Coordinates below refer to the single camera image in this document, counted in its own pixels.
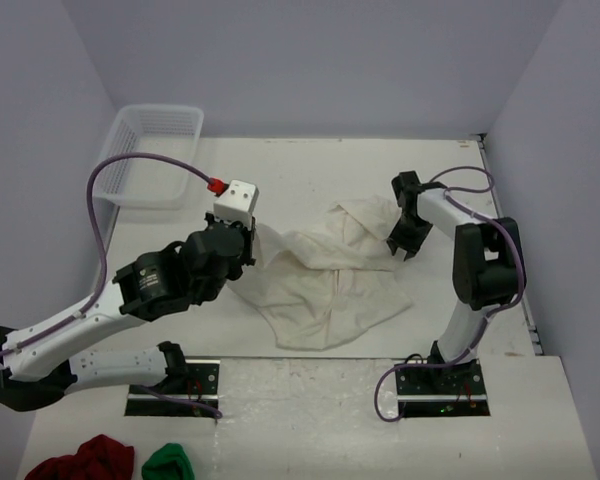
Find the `white t shirt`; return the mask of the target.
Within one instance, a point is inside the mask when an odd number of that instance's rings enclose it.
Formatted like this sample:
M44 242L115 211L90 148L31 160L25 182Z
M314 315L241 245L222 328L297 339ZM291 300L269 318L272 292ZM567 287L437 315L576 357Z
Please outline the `white t shirt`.
M398 207L374 195L334 203L313 224L256 230L256 264L231 290L266 320L278 347L324 351L409 309L386 243Z

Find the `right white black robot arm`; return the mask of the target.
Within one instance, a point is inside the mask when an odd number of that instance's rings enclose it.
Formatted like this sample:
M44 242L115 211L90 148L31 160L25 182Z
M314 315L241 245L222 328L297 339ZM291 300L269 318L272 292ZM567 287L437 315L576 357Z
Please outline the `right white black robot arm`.
M401 374L447 393L461 382L462 370L476 361L477 347L495 315L521 301L526 271L518 224L454 197L469 193L469 188L450 187L436 178L423 182L414 171L398 174L391 186L401 210L386 240L392 254L402 250L406 259L415 257L434 228L453 241L456 306L428 357L407 362Z

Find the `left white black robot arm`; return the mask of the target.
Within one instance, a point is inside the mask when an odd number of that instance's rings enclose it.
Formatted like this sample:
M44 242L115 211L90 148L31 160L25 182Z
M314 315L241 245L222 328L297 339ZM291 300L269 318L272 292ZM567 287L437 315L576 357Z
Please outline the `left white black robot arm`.
M103 284L95 299L33 327L0 326L0 404L28 412L86 389L129 385L150 395L175 393L188 379L181 347L163 341L138 351L93 350L124 330L215 300L255 263L254 220L206 216L184 241L139 256Z

